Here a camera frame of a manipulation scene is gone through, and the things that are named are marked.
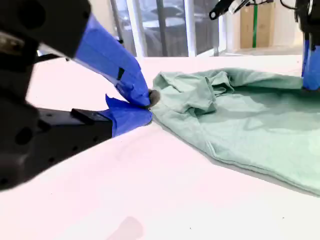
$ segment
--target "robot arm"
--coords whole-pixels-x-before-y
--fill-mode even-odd
[[[26,94],[40,44],[105,76],[129,101],[109,110],[36,108]],[[136,59],[91,15],[88,0],[10,0],[0,4],[0,190],[119,133],[148,124],[149,92]]]
[[[244,7],[249,0],[221,0],[209,17],[217,19],[228,10],[236,13]],[[320,6],[319,0],[296,0],[295,6],[287,6],[280,0],[281,4],[294,10],[295,20],[299,22],[300,29],[304,35],[302,74],[303,87],[310,91],[320,88]]]

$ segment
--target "table surface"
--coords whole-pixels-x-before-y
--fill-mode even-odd
[[[159,71],[241,67],[298,75],[301,56],[142,58]],[[55,59],[35,66],[27,99],[58,110],[104,110],[102,76]],[[320,199],[209,158],[155,122],[103,142],[0,193],[3,240],[318,239]]]

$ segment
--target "white table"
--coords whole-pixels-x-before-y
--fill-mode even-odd
[[[159,71],[242,67],[297,75],[301,56],[144,58]],[[28,100],[59,110],[106,109],[119,95],[64,59],[35,67]],[[1,240],[319,239],[320,199],[208,158],[152,123],[0,193]]]

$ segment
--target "cardboard box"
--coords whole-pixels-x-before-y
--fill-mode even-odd
[[[275,30],[275,6],[275,3],[271,2],[257,6],[246,6],[241,9],[241,49],[266,48],[273,45]]]

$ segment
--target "mint green shirt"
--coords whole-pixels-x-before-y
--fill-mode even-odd
[[[151,111],[212,158],[320,195],[320,93],[300,77],[224,68],[161,72]]]

